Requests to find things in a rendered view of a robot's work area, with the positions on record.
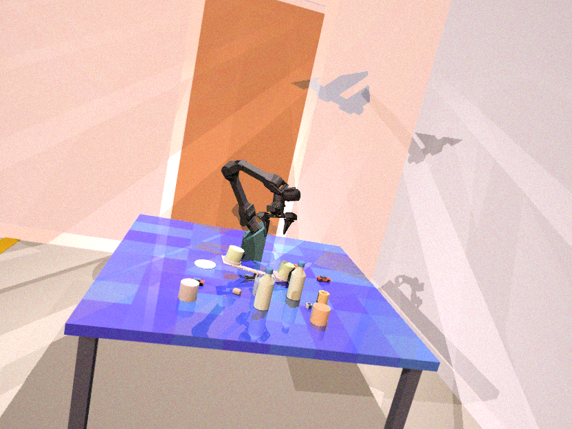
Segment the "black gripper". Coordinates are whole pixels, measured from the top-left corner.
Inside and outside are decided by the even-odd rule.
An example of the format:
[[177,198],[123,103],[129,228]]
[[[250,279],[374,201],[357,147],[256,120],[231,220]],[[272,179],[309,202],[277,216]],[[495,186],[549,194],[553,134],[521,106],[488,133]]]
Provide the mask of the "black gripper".
[[[284,201],[279,201],[279,200],[273,200],[273,202],[271,204],[277,204],[277,203],[282,203],[283,209],[282,212],[276,211],[276,212],[258,212],[257,217],[259,219],[262,220],[264,228],[265,228],[265,233],[268,233],[269,230],[269,225],[270,225],[270,220],[268,220],[269,218],[286,218],[284,219],[284,228],[283,228],[283,234],[286,233],[286,231],[288,230],[289,226],[292,224],[292,222],[294,222],[294,220],[297,220],[297,215],[295,213],[292,212],[286,212],[284,213],[284,207],[285,202]],[[280,216],[279,216],[280,215]]]

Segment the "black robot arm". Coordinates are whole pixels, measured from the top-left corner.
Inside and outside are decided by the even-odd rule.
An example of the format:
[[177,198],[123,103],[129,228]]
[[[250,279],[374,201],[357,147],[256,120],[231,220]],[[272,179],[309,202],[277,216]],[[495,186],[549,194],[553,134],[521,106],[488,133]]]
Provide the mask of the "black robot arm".
[[[243,171],[255,179],[261,181],[263,185],[274,193],[273,200],[279,201],[299,201],[300,191],[296,187],[288,188],[289,184],[279,175],[266,173],[265,171],[248,163],[245,159],[229,161],[222,167],[223,176],[230,182],[236,200],[239,204],[240,224],[247,226],[251,234],[256,233],[262,227],[257,223],[254,204],[250,204],[245,196],[243,187],[239,180],[239,171]],[[281,188],[279,188],[283,185]],[[282,203],[267,205],[267,212],[282,212]]]

